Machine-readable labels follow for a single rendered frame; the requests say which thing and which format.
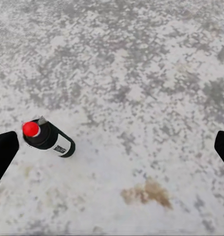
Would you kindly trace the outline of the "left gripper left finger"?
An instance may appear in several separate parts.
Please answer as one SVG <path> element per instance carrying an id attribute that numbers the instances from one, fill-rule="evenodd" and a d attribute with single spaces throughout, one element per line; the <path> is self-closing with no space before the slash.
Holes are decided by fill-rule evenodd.
<path id="1" fill-rule="evenodd" d="M 0 178 L 18 150 L 19 142 L 14 130 L 0 134 Z"/>

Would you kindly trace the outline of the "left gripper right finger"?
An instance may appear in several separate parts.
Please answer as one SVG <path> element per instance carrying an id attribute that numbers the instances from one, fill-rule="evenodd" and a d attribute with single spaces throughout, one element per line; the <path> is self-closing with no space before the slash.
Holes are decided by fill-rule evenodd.
<path id="1" fill-rule="evenodd" d="M 224 131 L 217 133 L 214 148 L 224 162 Z"/>

